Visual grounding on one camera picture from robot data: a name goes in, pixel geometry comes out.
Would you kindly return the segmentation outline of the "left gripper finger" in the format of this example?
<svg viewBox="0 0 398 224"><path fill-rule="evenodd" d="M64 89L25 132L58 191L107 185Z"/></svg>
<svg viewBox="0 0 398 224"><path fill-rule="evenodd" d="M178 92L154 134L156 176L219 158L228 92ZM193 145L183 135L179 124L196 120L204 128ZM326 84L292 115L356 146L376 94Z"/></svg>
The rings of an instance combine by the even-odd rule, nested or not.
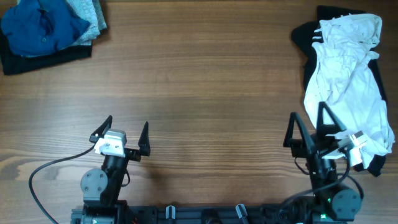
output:
<svg viewBox="0 0 398 224"><path fill-rule="evenodd" d="M100 125L89 138L89 142L97 143L100 138L104 138L106 132L111 128L113 117L109 115L106 120Z"/></svg>
<svg viewBox="0 0 398 224"><path fill-rule="evenodd" d="M138 141L139 152L142 156L150 156L149 123L146 121Z"/></svg>

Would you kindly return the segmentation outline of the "white t-shirt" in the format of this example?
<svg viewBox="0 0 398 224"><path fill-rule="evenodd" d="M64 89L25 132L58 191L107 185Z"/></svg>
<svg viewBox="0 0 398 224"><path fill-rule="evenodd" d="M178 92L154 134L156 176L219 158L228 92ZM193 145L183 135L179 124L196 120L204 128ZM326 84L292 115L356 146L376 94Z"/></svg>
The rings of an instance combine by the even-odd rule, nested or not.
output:
<svg viewBox="0 0 398 224"><path fill-rule="evenodd" d="M312 37L315 70L305 91L304 107L315 124L318 104L324 101L345 128L343 139L362 131L365 145L351 155L352 165L371 165L376 156L392 151L395 136L387 118L387 104L369 67L379 58L373 51L381 36L382 19L374 14L354 14L321 20Z"/></svg>

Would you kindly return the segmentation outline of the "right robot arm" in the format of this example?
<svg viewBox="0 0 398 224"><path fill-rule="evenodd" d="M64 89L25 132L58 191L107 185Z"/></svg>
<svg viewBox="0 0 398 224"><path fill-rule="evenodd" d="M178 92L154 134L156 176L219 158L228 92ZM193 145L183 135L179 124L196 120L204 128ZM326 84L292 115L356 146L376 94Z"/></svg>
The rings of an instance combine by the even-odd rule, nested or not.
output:
<svg viewBox="0 0 398 224"><path fill-rule="evenodd" d="M346 126L321 101L318 104L316 131L308 132L298 113L290 115L283 146L292 157L306 160L303 173L308 175L311 189L285 199L276 211L279 220L290 223L348 223L361 209L364 191L358 182L356 190L343 182L349 178L351 151L366 143L359 131L344 139L335 135Z"/></svg>

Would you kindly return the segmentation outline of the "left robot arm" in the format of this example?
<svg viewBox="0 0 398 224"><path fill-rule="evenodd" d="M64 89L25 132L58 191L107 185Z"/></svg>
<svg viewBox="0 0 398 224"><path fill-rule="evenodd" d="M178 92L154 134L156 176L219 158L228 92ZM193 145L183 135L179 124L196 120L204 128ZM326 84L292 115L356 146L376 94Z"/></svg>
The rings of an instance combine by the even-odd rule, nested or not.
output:
<svg viewBox="0 0 398 224"><path fill-rule="evenodd" d="M123 180L129 176L129 161L139 162L141 157L150 156L149 123L142 129L138 149L126 147L126 133L111 127L112 116L104 121L90 136L95 153L104 156L99 169L86 172L81 178L83 209L74 211L71 222L77 224L94 223L137 223L136 217L125 200L119 200L121 189L127 186Z"/></svg>

